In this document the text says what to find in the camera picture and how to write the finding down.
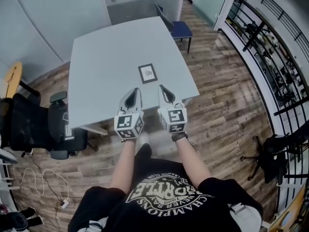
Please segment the black t-shirt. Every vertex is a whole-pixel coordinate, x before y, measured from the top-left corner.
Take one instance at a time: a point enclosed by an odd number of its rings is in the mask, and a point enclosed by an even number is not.
[[[205,179],[196,190],[183,165],[149,159],[135,163],[132,189],[93,187],[83,197],[69,232],[90,220],[107,218],[103,231],[229,231],[239,232],[228,204],[262,207],[235,180]]]

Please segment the watch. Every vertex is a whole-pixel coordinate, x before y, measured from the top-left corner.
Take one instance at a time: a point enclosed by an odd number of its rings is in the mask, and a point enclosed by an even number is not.
[[[187,133],[185,131],[174,134],[172,136],[172,141],[176,142],[179,139],[182,139],[183,137],[188,138],[188,135],[187,135]]]

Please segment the white cable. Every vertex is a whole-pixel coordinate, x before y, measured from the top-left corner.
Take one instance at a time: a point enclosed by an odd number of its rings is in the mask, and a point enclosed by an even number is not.
[[[18,183],[19,185],[21,185],[21,184],[24,182],[24,177],[25,177],[26,171],[27,171],[28,169],[31,169],[32,172],[33,172],[33,174],[34,174],[34,187],[35,187],[37,193],[38,193],[41,197],[45,194],[45,186],[44,186],[44,178],[43,178],[43,176],[44,176],[44,173],[45,173],[46,170],[50,170],[50,171],[52,171],[54,174],[56,174],[56,175],[58,175],[60,178],[62,178],[62,179],[67,183],[67,186],[68,186],[68,197],[67,197],[67,199],[69,198],[69,196],[70,196],[70,191],[69,191],[69,184],[68,184],[68,182],[67,182],[66,179],[63,178],[61,175],[57,174],[54,170],[49,169],[49,168],[45,169],[45,170],[43,171],[43,173],[42,173],[43,193],[40,194],[39,191],[38,191],[38,189],[37,189],[37,177],[36,177],[35,172],[33,171],[33,169],[32,169],[32,168],[26,168],[25,171],[24,171],[24,174],[23,174],[22,182],[18,182],[18,180],[17,180],[17,178],[16,178],[16,175],[15,175],[15,165],[13,165],[13,174],[14,174],[15,180],[17,181],[17,183]]]

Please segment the glass wall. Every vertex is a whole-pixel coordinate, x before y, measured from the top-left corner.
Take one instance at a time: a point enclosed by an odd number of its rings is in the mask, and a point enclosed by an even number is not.
[[[218,19],[225,0],[194,0],[194,6],[198,12],[213,27]]]
[[[112,25],[157,16],[155,3],[163,7],[164,15],[177,20],[180,0],[105,0]]]

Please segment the wooden floor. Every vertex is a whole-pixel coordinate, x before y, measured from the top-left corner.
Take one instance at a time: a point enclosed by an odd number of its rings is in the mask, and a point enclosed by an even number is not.
[[[267,114],[258,90],[244,63],[226,37],[212,31],[193,11],[192,5],[184,2],[182,20],[186,21],[193,32],[190,54],[186,53],[187,41],[177,42],[183,57],[196,82],[200,96],[194,98],[188,111],[189,140],[197,149],[213,176],[220,179],[234,178],[247,192],[264,207],[264,220],[270,220],[276,206],[277,189],[275,181],[266,185],[260,170],[252,181],[247,177],[253,172],[255,163],[240,162],[242,155],[256,155],[252,137],[258,135],[264,141],[272,135]],[[51,94],[68,89],[69,65],[64,65],[32,83],[42,94],[42,106],[48,106]],[[157,119],[146,118],[146,131],[151,134],[154,156],[169,160],[179,160],[176,148],[168,135],[162,131]],[[109,136],[89,134],[90,142],[99,147],[98,152],[86,149],[77,157],[57,161],[50,158],[43,149],[36,149],[33,159],[43,169],[51,168],[67,179],[70,196],[82,197],[91,186],[107,186],[122,149],[119,138],[113,132],[113,121],[102,124],[110,132]],[[38,174],[38,168],[31,157],[20,159],[15,166],[17,179],[27,167]],[[53,190],[60,196],[67,194],[65,182],[51,172],[46,172]],[[42,192],[42,181],[37,187]],[[28,206],[37,209],[42,216],[55,223],[56,197],[45,187],[45,195],[40,197],[34,188],[32,172],[26,172],[21,189],[14,191],[19,209]],[[57,219],[61,231],[67,231],[80,199],[70,198],[69,206],[58,209]],[[32,231],[56,231],[49,221],[45,227]]]

